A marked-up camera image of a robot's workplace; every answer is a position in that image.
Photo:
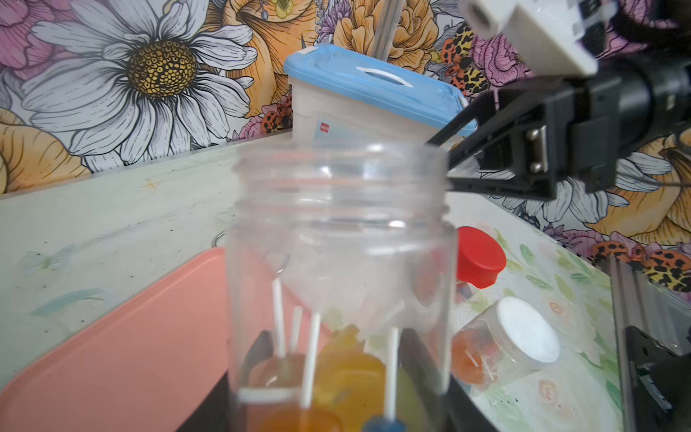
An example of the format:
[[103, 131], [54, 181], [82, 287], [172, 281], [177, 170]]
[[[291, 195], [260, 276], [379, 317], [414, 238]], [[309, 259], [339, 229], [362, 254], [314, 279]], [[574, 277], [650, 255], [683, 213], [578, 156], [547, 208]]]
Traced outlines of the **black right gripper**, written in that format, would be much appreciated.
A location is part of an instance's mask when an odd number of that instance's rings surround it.
[[475, 130], [448, 153], [449, 169], [472, 159], [480, 170], [512, 170], [511, 179], [448, 178], [453, 192], [550, 201], [567, 179], [589, 193], [615, 185], [617, 161], [636, 114], [631, 77], [536, 78], [483, 93], [426, 145], [441, 148], [471, 123]]

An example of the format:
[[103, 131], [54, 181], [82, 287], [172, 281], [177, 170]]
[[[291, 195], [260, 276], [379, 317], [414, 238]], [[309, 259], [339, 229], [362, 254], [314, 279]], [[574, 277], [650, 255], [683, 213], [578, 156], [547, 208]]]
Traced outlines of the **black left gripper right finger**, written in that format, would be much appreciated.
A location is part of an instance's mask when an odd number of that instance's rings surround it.
[[401, 331], [399, 362], [421, 403], [423, 431], [498, 431], [451, 374], [448, 388], [441, 389], [441, 371], [414, 329]]

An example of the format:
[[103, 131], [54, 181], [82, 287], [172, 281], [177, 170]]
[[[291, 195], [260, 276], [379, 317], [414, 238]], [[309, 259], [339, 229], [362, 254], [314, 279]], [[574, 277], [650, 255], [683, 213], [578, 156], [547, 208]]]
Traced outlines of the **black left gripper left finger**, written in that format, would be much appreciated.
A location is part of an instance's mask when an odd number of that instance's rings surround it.
[[[251, 369], [273, 356], [273, 338], [268, 330], [262, 331], [244, 356], [240, 378], [248, 379]], [[237, 395], [230, 390], [228, 373], [223, 374], [203, 402], [176, 432], [237, 431], [239, 409]]]

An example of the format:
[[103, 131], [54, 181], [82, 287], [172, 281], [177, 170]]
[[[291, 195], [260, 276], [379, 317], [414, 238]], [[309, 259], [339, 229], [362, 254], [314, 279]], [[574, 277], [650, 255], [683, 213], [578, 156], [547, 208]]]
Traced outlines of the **white lid candy jar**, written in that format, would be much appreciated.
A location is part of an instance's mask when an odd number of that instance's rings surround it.
[[509, 296], [455, 334], [451, 371], [460, 382], [485, 391], [541, 371], [560, 355], [558, 335], [543, 315]]

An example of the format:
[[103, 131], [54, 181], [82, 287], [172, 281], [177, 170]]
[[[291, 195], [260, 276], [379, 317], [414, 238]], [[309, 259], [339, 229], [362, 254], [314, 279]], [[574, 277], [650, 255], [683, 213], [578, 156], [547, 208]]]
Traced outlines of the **clear jar with lollipops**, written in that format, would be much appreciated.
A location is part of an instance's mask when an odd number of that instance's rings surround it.
[[[226, 231], [237, 431], [423, 431], [399, 362], [419, 334], [451, 381], [446, 153], [386, 141], [248, 145]], [[273, 356], [240, 378], [257, 336]]]

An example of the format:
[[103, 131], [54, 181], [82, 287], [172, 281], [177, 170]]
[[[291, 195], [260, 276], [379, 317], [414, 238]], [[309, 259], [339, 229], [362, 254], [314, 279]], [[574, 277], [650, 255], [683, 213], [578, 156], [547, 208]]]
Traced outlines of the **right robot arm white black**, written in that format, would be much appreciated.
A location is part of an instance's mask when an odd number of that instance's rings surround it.
[[618, 1], [462, 1], [475, 32], [504, 35], [532, 71], [477, 96], [429, 144], [448, 143], [449, 167], [478, 158], [508, 180], [456, 177], [455, 192], [552, 201], [575, 179], [589, 193], [615, 184], [617, 163], [690, 126], [690, 5], [667, 1], [664, 24]]

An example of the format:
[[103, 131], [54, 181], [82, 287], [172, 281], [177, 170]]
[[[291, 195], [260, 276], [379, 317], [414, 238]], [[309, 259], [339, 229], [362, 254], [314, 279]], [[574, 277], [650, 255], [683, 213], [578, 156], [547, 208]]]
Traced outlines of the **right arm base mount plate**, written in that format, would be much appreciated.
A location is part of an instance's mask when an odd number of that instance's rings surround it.
[[690, 354], [675, 354], [635, 326], [625, 337], [633, 430], [689, 431]]

